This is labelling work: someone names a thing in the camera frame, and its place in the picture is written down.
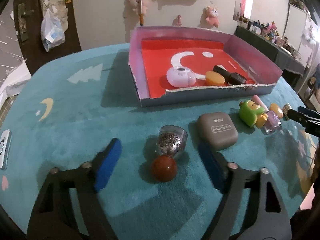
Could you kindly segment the orange soap dome back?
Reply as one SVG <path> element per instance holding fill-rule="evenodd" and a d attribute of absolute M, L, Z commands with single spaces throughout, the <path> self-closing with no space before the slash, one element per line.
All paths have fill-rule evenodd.
<path fill-rule="evenodd" d="M 284 117 L 282 109 L 276 103 L 271 103 L 269 110 L 273 111 L 279 119 L 282 119 Z"/>

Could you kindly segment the orange soap dome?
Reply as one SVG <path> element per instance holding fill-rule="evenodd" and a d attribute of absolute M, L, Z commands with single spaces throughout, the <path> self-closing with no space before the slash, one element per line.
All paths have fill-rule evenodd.
<path fill-rule="evenodd" d="M 269 110 L 273 111 L 279 119 L 282 119 L 284 117 L 282 109 L 276 103 L 271 103 Z"/>
<path fill-rule="evenodd" d="M 206 85 L 208 86 L 223 86 L 225 78 L 217 72 L 206 72 Z"/>

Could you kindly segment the purple nail polish bottle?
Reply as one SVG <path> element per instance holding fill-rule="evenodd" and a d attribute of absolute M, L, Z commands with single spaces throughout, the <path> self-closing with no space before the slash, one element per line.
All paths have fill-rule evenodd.
<path fill-rule="evenodd" d="M 260 107 L 264 109 L 264 117 L 266 118 L 266 122 L 262 126 L 266 134 L 272 134 L 275 131 L 279 130 L 281 127 L 281 119 L 277 117 L 277 115 L 269 110 L 263 101 L 259 98 L 259 96 L 252 96 L 252 101 L 257 103 Z"/>

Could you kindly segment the green capybara figurine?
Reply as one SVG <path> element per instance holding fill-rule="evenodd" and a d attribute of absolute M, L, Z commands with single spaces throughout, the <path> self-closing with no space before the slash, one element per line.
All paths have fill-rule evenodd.
<path fill-rule="evenodd" d="M 256 126 L 262 128 L 266 122 L 264 117 L 264 109 L 252 100 L 241 101 L 239 103 L 239 116 L 240 119 L 247 124 L 250 128 Z"/>

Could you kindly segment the black nail polish bottle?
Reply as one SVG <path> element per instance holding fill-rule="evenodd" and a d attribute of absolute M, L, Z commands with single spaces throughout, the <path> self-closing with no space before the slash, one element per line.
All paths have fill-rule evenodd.
<path fill-rule="evenodd" d="M 245 85 L 247 82 L 247 79 L 244 76 L 236 72 L 231 73 L 223 68 L 222 65 L 215 65 L 213 71 L 222 75 L 225 78 L 225 81 L 230 85 Z"/>

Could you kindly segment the grey eyeshadow case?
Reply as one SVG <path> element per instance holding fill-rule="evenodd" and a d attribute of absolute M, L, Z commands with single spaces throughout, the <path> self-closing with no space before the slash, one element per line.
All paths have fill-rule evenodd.
<path fill-rule="evenodd" d="M 238 140 L 238 131 L 231 117 L 224 112 L 202 114 L 196 125 L 199 137 L 216 151 L 229 148 Z"/>

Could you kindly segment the orange soap dome front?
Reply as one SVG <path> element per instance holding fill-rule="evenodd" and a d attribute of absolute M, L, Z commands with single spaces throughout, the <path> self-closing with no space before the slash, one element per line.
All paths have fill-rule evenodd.
<path fill-rule="evenodd" d="M 208 86 L 223 86 L 225 78 L 217 72 L 206 72 L 206 85 Z"/>

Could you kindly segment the dark red ball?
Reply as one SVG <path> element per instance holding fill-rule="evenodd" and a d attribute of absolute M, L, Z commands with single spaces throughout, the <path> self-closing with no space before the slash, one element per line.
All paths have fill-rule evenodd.
<path fill-rule="evenodd" d="M 176 177 L 176 161 L 168 155 L 160 155 L 152 162 L 151 172 L 157 181 L 162 183 L 169 182 Z"/>

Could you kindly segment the glitter clear jar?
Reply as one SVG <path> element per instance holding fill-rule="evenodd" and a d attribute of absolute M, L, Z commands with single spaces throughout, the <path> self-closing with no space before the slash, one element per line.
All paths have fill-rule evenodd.
<path fill-rule="evenodd" d="M 163 126 L 156 141 L 156 153 L 178 159 L 185 150 L 187 139 L 185 129 L 174 125 Z"/>

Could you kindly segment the pink white compact case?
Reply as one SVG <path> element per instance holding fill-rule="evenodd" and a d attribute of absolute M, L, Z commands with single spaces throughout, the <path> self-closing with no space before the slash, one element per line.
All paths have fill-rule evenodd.
<path fill-rule="evenodd" d="M 172 67 L 167 70 L 167 81 L 175 88 L 187 88 L 195 85 L 195 73 L 186 67 Z"/>

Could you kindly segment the dark cloth side table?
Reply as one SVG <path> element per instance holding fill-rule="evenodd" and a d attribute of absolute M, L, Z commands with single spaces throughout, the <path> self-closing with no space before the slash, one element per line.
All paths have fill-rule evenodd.
<path fill-rule="evenodd" d="M 299 61 L 264 37 L 241 26 L 237 26 L 234 35 L 259 50 L 281 70 L 287 70 L 300 76 L 304 75 L 305 67 Z"/>

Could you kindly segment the white device on blanket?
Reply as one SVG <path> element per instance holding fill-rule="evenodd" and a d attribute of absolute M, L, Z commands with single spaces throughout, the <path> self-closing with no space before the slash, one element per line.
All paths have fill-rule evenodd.
<path fill-rule="evenodd" d="M 0 169 L 6 170 L 9 156 L 9 149 L 11 143 L 11 131 L 9 129 L 4 130 L 1 134 L 0 143 Z"/>

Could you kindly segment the teal moon star blanket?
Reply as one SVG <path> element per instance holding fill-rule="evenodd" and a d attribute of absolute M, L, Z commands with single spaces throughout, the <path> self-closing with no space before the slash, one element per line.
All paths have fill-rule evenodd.
<path fill-rule="evenodd" d="M 82 51 L 42 66 L 27 82 L 2 125 L 12 133 L 1 205 L 26 230 L 33 205 L 52 167 L 68 170 L 89 161 L 111 139 L 123 151 L 98 198 L 119 239 L 200 239 L 221 201 L 197 152 L 195 122 L 204 113 L 229 114 L 239 133 L 223 150 L 242 168 L 270 170 L 289 215 L 310 188 L 317 138 L 294 121 L 271 135 L 247 127 L 239 100 L 214 100 L 142 108 L 128 67 L 129 46 Z M 150 175 L 162 126 L 188 132 L 173 181 Z"/>

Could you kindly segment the pink cardboard box tray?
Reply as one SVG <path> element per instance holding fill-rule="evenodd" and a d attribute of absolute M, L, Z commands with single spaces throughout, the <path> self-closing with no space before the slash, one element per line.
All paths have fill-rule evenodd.
<path fill-rule="evenodd" d="M 142 107 L 270 94 L 282 70 L 241 38 L 220 31 L 185 27 L 137 27 L 131 33 L 128 65 Z M 247 79 L 245 85 L 206 85 L 215 65 Z M 175 88 L 167 70 L 186 67 L 195 85 Z"/>

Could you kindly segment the plastic bag on door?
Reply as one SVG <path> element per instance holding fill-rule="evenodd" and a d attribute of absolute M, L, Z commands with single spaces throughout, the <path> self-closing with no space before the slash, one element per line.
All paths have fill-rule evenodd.
<path fill-rule="evenodd" d="M 61 21 L 50 9 L 46 10 L 41 23 L 41 41 L 46 52 L 65 42 L 65 32 Z"/>

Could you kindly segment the dark wooden door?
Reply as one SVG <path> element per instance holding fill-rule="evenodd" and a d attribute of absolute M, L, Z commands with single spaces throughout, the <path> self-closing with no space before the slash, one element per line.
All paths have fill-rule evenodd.
<path fill-rule="evenodd" d="M 81 51 L 73 0 L 14 0 L 14 20 L 30 74 L 50 61 Z"/>

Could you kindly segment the pink plush behind mop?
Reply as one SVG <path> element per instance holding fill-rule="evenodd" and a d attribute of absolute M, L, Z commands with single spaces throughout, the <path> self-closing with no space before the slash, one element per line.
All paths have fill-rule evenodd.
<path fill-rule="evenodd" d="M 140 13 L 140 9 L 142 9 L 142 14 L 145 16 L 148 12 L 148 8 L 151 0 L 128 0 L 131 5 L 132 11 L 138 15 Z"/>

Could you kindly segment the fabric door organizer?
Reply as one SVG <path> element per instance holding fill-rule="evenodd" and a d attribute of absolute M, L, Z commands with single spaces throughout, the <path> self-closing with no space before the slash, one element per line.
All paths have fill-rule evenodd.
<path fill-rule="evenodd" d="M 68 29 L 68 9 L 64 0 L 39 0 L 42 16 L 49 9 L 57 17 L 62 25 L 63 31 Z"/>

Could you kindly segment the pink plush on wall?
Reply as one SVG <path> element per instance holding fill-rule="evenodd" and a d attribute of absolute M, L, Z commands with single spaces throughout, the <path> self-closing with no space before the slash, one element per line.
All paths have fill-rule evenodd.
<path fill-rule="evenodd" d="M 206 22 L 211 27 L 219 27 L 219 13 L 217 11 L 217 7 L 207 6 L 205 9 L 206 12 Z"/>

